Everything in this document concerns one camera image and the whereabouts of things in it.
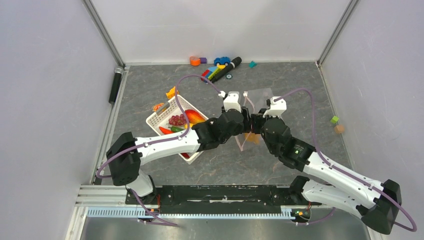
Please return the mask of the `clear zip top bag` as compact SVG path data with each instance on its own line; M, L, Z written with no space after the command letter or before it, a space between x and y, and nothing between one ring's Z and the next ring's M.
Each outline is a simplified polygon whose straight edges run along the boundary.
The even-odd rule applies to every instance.
M250 114L256 114L260 109L267 107L267 99L273 96L271 88L259 88L254 90L245 91L242 95L242 106L247 107ZM254 144L253 142L248 142L245 140L245 136L248 133L242 133L235 136L235 142L237 143L241 152L248 149L256 148L264 144L264 141L261 137L259 144Z

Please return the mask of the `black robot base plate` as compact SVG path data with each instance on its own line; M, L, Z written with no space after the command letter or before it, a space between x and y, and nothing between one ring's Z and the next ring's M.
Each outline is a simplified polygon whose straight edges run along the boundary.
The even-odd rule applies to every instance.
M277 214L282 206L307 206L306 176L280 185L163 185L140 200L161 214Z

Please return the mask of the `red yellow toy mango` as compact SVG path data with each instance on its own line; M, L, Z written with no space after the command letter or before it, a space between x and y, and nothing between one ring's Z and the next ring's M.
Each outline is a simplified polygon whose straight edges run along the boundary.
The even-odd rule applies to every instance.
M186 113L189 122L193 125L206 121L206 119L202 115L200 115L196 110L187 109L184 112Z

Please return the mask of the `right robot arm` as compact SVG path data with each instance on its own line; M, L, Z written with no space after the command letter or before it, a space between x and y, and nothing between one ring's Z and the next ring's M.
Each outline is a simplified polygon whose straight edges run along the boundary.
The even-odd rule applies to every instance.
M400 185L361 175L330 159L316 147L292 136L290 128L276 116L252 114L250 131L260 134L271 155L290 169L317 177L297 177L289 189L295 204L321 203L358 217L372 230L389 235L402 205Z

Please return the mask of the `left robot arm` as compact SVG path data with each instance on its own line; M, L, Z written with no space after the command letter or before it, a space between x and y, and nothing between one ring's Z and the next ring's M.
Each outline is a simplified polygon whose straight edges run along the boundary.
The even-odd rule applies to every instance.
M110 177L114 186L136 192L145 204L153 203L157 190L152 178L141 166L164 157L197 153L217 148L232 136L251 129L249 110L224 110L219 117L195 124L187 133L177 132L150 138L122 134L107 152Z

